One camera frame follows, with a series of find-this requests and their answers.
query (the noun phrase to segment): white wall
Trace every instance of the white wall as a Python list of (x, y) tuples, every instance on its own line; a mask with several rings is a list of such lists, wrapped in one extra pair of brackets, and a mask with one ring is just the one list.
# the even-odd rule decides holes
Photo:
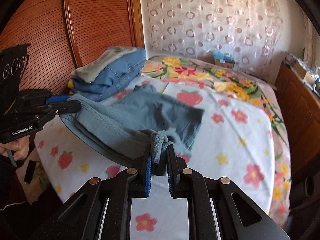
[(320, 36), (315, 32), (313, 40), (313, 67), (320, 68)]
[[(296, 57), (302, 57), (302, 50), (304, 48), (305, 41), (305, 24), (303, 19), (303, 14), (300, 6), (294, 0), (275, 0), (279, 3), (281, 10), (284, 27), (281, 32), (281, 37), (275, 46), (275, 51), (273, 55), (273, 60), (271, 64), (272, 76), (270, 77), (270, 83), (274, 83), (280, 68), (281, 61), (284, 58), (285, 52), (290, 52)], [(142, 21), (143, 29), (149, 24), (148, 22), (148, 12), (142, 10)], [(149, 33), (144, 33), (145, 46), (147, 51), (147, 58), (163, 55), (161, 52), (151, 51), (148, 49), (148, 39)], [(318, 57), (318, 65), (320, 66), (320, 54)]]

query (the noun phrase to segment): cardboard box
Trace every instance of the cardboard box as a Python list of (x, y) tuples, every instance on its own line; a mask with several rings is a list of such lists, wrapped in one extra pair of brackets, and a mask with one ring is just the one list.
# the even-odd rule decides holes
[(310, 86), (312, 86), (316, 79), (314, 77), (312, 77), (303, 67), (301, 67), (301, 65), (299, 64), (299, 62), (297, 62), (293, 68), (297, 74), (300, 76), (300, 78), (308, 83)]
[(226, 67), (226, 68), (231, 68), (233, 69), (235, 62), (231, 62), (231, 61), (224, 61), (224, 63), (221, 62), (220, 59), (215, 59), (214, 60), (214, 64), (220, 67)]

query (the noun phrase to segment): folded clothes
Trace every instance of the folded clothes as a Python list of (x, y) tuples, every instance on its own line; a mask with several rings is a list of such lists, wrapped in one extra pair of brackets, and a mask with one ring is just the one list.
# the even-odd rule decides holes
[(177, 154), (187, 153), (201, 125), (201, 109), (156, 92), (152, 85), (136, 86), (113, 106), (104, 106), (75, 94), (78, 113), (61, 115), (64, 124), (94, 150), (130, 167), (151, 143), (154, 175), (165, 175), (166, 146), (173, 143)]
[(93, 82), (99, 73), (111, 62), (114, 62), (122, 56), (133, 53), (137, 48), (133, 47), (111, 47), (108, 48), (97, 60), (94, 62), (77, 68), (72, 72), (72, 76), (83, 80), (86, 83)]
[[(129, 49), (134, 49), (135, 51), (129, 53)], [(91, 68), (87, 68), (83, 72), (75, 72), (77, 76), (72, 78), (74, 87), (71, 91), (73, 93), (79, 93), (92, 101), (100, 102), (125, 89), (129, 83), (139, 75), (139, 71), (144, 66), (146, 62), (146, 51), (142, 48), (129, 47), (125, 52), (124, 54), (122, 50), (113, 50), (112, 57), (114, 60), (112, 62), (110, 62), (110, 60), (101, 60), (98, 64), (92, 65)], [(84, 73), (93, 70), (94, 66), (97, 66), (94, 72), (104, 67), (100, 70), (97, 77), (88, 84), (83, 80)]]

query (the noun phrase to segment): floral bedsheet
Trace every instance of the floral bedsheet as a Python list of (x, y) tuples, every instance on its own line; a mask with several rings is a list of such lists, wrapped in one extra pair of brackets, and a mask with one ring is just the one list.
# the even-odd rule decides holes
[[(228, 98), (207, 86), (201, 89), (196, 84), (181, 85), (149, 77), (135, 78), (125, 90), (101, 104), (116, 104), (136, 85), (142, 84), (151, 84), (158, 93), (204, 110), (192, 150), (181, 153), (180, 157), (188, 167), (205, 177), (229, 177), (268, 212), (272, 201), (275, 153), (271, 124), (263, 110)], [(50, 183), (63, 202), (90, 178), (108, 179), (126, 169), (81, 141), (58, 115), (37, 133), (35, 143)], [(183, 240), (188, 237), (186, 199), (171, 198), (168, 178), (154, 176), (150, 197), (132, 199), (130, 239)]]
[(275, 147), (275, 180), (270, 217), (283, 226), (289, 214), (290, 150), (286, 128), (273, 89), (264, 81), (195, 59), (157, 56), (147, 60), (142, 75), (175, 83), (194, 83), (261, 108), (268, 115)]

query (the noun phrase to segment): person's arm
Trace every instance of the person's arm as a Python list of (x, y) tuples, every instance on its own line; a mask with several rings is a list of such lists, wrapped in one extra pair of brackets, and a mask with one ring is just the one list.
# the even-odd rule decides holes
[(10, 182), (16, 170), (8, 158), (7, 150), (16, 151), (13, 155), (15, 161), (25, 159), (29, 151), (29, 136), (7, 144), (0, 143), (0, 205), (8, 199)]

